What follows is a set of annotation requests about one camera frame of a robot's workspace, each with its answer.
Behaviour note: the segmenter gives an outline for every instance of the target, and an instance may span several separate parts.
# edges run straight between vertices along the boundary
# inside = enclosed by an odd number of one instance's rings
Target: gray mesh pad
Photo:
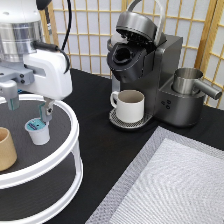
[[[223,223],[224,161],[165,139],[111,224]]]
[[[192,139],[167,131],[161,127],[157,128],[133,162],[101,202],[99,207],[89,218],[86,224],[108,224],[114,212],[127,195],[143,169],[146,167],[156,150],[165,138],[176,141],[180,144],[194,148],[208,155],[224,159],[224,153],[213,147],[207,146]]]
[[[20,108],[9,111],[6,103],[0,104],[0,127],[10,130],[15,144],[18,159],[16,163],[0,175],[29,167],[51,155],[67,139],[71,131],[68,115],[59,107],[54,106],[53,120],[50,121],[50,141],[43,146],[35,146],[25,130],[26,122],[39,117],[40,101],[20,101]]]

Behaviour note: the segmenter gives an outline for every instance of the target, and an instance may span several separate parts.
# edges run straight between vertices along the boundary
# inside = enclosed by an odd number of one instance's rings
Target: coffee machine
[[[120,38],[117,42],[113,37],[108,41],[107,63],[116,78],[113,83],[119,84],[120,91],[137,90],[144,94],[145,117],[136,125],[124,124],[112,111],[110,121],[129,130],[144,126],[152,117],[178,127],[193,126],[201,118],[205,93],[215,99],[221,93],[206,84],[203,91],[199,89],[194,94],[173,89],[183,38],[162,32],[165,13],[159,0],[156,0],[160,8],[158,27],[148,17],[132,12],[140,1],[133,1],[121,13],[115,34]]]

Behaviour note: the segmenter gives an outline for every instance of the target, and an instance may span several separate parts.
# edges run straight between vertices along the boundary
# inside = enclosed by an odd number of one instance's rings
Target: black round platform
[[[25,131],[24,125],[32,118],[39,117],[40,101],[20,101],[20,108],[9,111],[6,103],[0,104],[0,127],[10,130],[18,159],[0,176],[29,167],[55,152],[67,139],[71,130],[68,115],[54,106],[53,120],[50,122],[50,141],[43,146],[35,146]],[[70,153],[53,170],[28,183],[0,190],[1,221],[19,220],[33,216],[56,203],[71,187],[75,178],[74,157]]]
[[[6,103],[0,104],[0,127],[9,129],[15,144],[18,159],[8,170],[0,175],[18,171],[34,165],[51,155],[67,139],[71,131],[71,122],[58,106],[54,106],[53,119],[49,124],[50,141],[43,146],[33,144],[24,126],[33,118],[40,117],[38,105],[41,101],[20,101],[20,108],[10,111]]]

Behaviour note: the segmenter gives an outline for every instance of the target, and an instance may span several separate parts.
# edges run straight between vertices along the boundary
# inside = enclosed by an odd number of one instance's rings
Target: mug handle
[[[110,102],[111,102],[111,105],[114,107],[114,108],[117,108],[117,105],[114,103],[114,95],[117,95],[118,96],[119,92],[117,91],[114,91],[111,93],[111,96],[110,96]]]

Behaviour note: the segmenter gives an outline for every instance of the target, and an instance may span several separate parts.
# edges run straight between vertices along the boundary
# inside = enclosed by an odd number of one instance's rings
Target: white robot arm
[[[52,118],[54,100],[63,100],[72,92],[65,56],[57,52],[58,48],[52,52],[35,47],[35,43],[41,44],[43,40],[38,10],[45,9],[50,2],[0,2],[0,96],[8,101],[10,110],[15,110],[19,107],[17,88],[42,95],[46,101],[41,108],[44,122]]]

